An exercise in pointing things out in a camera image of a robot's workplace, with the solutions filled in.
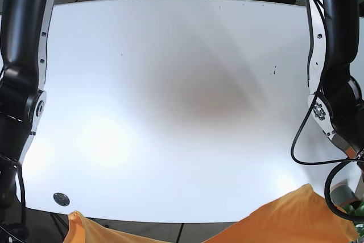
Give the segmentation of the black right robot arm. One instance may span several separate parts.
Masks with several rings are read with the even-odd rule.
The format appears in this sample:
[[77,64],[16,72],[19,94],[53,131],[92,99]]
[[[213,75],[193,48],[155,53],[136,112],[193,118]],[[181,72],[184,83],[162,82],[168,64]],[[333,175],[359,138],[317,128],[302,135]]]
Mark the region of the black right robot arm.
[[3,0],[1,15],[1,218],[20,186],[21,219],[1,242],[27,237],[22,162],[46,104],[47,40],[55,0]]

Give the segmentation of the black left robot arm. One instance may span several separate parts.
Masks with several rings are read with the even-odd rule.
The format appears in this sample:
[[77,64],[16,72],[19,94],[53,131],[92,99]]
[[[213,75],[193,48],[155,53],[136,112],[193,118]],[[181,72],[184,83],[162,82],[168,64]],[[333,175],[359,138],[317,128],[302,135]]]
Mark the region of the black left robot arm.
[[358,0],[305,0],[310,49],[307,64],[308,111],[325,136],[343,151],[335,160],[325,186],[324,198],[337,216],[362,222],[334,205],[330,186],[334,176],[351,162],[363,167],[363,97],[350,65],[359,46]]

